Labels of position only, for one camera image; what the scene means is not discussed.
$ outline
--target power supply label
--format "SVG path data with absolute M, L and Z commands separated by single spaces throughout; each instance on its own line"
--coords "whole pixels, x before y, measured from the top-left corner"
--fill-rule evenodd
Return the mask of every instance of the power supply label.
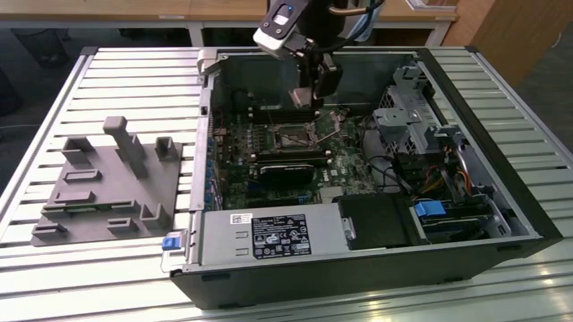
M 258 260 L 311 254 L 305 215 L 251 219 L 252 255 Z

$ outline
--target metal bracket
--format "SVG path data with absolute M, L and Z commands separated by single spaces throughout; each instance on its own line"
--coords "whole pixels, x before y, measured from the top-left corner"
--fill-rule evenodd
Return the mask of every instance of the metal bracket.
M 419 123 L 415 113 L 405 109 L 375 109 L 374 119 L 387 142 L 402 142 L 409 136 L 409 125 Z
M 216 48 L 203 48 L 196 55 L 196 69 L 199 75 L 207 75 L 219 68 L 219 51 Z
M 405 66 L 394 72 L 394 81 L 402 91 L 417 91 L 423 88 L 427 83 L 426 75 L 417 66 Z

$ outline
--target wooden cabinet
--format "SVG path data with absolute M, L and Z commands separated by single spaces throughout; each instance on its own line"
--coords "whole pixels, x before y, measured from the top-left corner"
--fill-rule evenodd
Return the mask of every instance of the wooden cabinet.
M 525 78 L 573 18 L 572 0 L 460 0 L 445 46 L 476 46 L 512 85 Z
M 422 0 L 426 5 L 458 5 L 460 0 Z

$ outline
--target warning symbol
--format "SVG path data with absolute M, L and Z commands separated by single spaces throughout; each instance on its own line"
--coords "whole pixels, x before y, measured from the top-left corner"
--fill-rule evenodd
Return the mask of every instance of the warning symbol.
M 256 235 L 254 237 L 254 243 L 255 244 L 264 244 L 264 236 L 263 235 Z

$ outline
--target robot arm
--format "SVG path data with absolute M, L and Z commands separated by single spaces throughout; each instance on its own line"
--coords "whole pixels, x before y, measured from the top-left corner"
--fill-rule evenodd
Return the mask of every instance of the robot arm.
M 270 8 L 254 41 L 278 59 L 294 56 L 298 66 L 298 86 L 290 92 L 297 108 L 318 108 L 322 98 L 331 95 L 342 77 L 342 68 L 333 52 L 350 44 L 371 26 L 373 12 L 385 0 L 369 7 L 347 9 L 347 0 L 277 0 Z M 366 14 L 366 21 L 345 40 L 346 16 Z

